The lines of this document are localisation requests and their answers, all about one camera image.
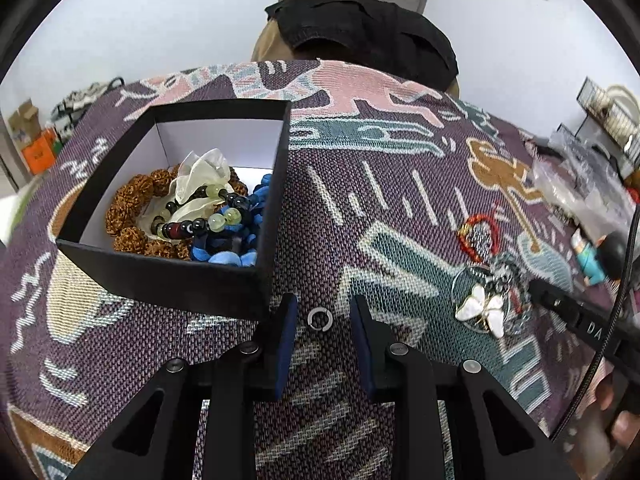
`orange box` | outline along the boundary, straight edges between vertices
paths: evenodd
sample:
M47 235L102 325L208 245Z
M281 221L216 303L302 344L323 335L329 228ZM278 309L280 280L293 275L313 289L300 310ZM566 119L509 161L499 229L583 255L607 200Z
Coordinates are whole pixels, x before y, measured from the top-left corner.
M49 139L45 136L38 137L31 145L24 148L22 156L34 175L50 168L56 161Z

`white butterfly charm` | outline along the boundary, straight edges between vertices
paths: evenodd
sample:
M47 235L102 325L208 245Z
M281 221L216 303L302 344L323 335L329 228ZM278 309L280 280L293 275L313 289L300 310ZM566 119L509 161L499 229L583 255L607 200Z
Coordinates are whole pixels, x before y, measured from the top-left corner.
M492 296L487 300L484 287L479 283L471 289L471 295L466 297L462 306L456 311L458 321L469 321L475 317L481 317L489 326L491 333L498 339L504 336L504 312L502 296Z

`metal bolt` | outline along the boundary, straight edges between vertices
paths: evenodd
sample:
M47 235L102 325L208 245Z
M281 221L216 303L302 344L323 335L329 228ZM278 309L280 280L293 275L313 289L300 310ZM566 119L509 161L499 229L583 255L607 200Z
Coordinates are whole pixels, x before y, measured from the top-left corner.
M170 371L172 374L179 372L184 368L184 361L179 357L175 359L171 359L164 364L164 367Z
M470 374L477 374L480 370L482 370L482 365L478 361L474 361L473 359L467 359L462 363L462 367L466 372Z
M409 353L409 348L404 343L392 343L389 345L389 351L393 355L407 355Z
M245 341L244 343L240 343L240 352L242 354L255 354L259 349L260 347L255 341Z

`black box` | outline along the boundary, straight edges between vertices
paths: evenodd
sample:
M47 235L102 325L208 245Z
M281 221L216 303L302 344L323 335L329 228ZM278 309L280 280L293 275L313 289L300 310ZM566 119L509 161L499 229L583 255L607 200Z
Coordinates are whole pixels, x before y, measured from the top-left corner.
M269 313L274 253L287 176L288 101L233 99L150 107L105 155L56 239L60 250L111 294L217 316ZM252 190L272 173L255 267L170 260L112 249L104 215L116 190L138 173L219 148Z

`green bead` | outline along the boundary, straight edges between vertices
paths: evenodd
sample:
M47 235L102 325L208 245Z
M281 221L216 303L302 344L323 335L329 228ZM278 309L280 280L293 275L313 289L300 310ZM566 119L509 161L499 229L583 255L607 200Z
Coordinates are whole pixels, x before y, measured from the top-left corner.
M224 189L224 186L220 186L220 184L211 184L207 186L207 196L209 198L220 198L220 190Z
M226 219L220 213L215 213L209 217L209 229L214 233L219 233L225 228Z
M239 224L242 220L242 215L240 214L238 209L236 209L235 207L230 207L225 211L225 219L226 223L228 223L229 225L236 225Z

